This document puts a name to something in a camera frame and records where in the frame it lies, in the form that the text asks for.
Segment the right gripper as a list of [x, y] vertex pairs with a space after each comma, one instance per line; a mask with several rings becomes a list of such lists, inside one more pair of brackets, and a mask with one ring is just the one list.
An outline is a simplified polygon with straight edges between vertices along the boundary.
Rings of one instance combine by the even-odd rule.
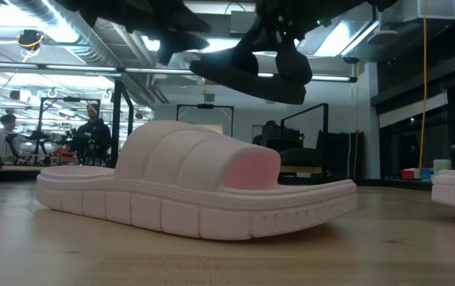
[[291, 21], [294, 25], [305, 21], [305, 2], [303, 0], [256, 0], [256, 23]]

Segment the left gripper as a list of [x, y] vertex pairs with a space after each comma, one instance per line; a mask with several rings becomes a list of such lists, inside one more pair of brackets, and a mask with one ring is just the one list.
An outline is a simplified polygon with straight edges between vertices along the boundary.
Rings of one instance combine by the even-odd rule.
[[182, 0], [94, 0], [91, 11], [129, 31], [177, 30], [160, 34], [157, 57], [161, 64], [168, 64], [175, 53], [202, 50], [210, 45], [201, 37], [185, 33], [207, 33], [211, 26]]

